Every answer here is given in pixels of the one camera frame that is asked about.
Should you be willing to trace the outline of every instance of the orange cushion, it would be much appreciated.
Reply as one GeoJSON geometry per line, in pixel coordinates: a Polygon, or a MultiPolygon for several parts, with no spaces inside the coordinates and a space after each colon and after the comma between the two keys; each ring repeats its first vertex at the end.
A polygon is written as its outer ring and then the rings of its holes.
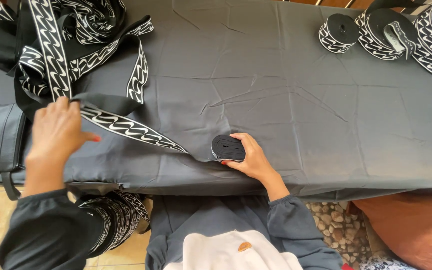
{"type": "Polygon", "coordinates": [[[399,193],[353,202],[396,255],[419,270],[432,270],[432,195],[399,193]]]}

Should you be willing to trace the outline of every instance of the person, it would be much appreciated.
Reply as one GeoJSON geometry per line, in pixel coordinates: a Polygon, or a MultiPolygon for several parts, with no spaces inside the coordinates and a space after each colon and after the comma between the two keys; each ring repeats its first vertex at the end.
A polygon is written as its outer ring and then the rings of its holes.
{"type": "MultiPolygon", "coordinates": [[[[65,97],[36,112],[32,132],[24,193],[0,245],[0,265],[82,270],[101,225],[69,201],[63,170],[72,153],[101,138],[81,131],[80,105],[65,97]]],[[[231,136],[241,140],[246,158],[223,164],[260,181],[267,196],[153,196],[146,269],[341,269],[341,256],[323,242],[311,213],[255,139],[231,136]]]]}

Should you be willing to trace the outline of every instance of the black sleeve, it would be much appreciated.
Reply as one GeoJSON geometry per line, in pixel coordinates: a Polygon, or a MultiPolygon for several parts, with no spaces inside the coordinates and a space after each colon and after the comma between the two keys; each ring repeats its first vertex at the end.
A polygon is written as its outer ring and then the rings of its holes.
{"type": "Polygon", "coordinates": [[[284,249],[296,255],[304,270],[341,270],[339,253],[323,242],[308,208],[288,195],[269,202],[269,234],[282,240],[284,249]]]}
{"type": "Polygon", "coordinates": [[[94,244],[93,219],[68,199],[66,189],[20,199],[0,246],[0,266],[82,270],[94,244]]]}

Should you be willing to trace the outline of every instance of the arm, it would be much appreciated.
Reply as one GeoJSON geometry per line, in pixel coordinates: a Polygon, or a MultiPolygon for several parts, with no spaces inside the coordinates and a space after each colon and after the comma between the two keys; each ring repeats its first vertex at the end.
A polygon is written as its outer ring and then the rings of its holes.
{"type": "Polygon", "coordinates": [[[93,242],[95,217],[71,203],[63,168],[87,140],[81,132],[79,104],[60,97],[36,112],[33,146],[26,157],[26,181],[0,246],[4,270],[81,270],[93,242]]]}
{"type": "Polygon", "coordinates": [[[225,160],[223,164],[259,180],[266,188],[270,200],[269,234],[281,239],[285,251],[296,255],[304,270],[340,270],[341,256],[323,242],[311,212],[301,200],[290,195],[256,140],[247,133],[230,136],[241,140],[246,157],[241,163],[225,160]]]}

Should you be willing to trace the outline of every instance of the gray tablecloth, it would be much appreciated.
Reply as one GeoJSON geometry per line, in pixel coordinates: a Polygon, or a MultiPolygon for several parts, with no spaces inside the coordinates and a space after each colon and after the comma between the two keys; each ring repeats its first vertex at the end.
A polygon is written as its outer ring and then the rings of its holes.
{"type": "MultiPolygon", "coordinates": [[[[259,194],[254,179],[201,162],[214,136],[248,132],[290,191],[309,200],[432,188],[432,75],[413,59],[380,60],[360,44],[337,55],[319,43],[329,15],[360,10],[267,0],[125,3],[129,22],[149,14],[154,23],[141,36],[145,105],[130,117],[198,160],[84,120],[103,139],[70,158],[66,181],[100,192],[122,185],[161,195],[259,194]]],[[[76,91],[123,96],[136,57],[127,46],[76,91]]],[[[14,101],[12,78],[0,71],[0,104],[14,101]]],[[[13,179],[23,183],[24,171],[13,179]]]]}

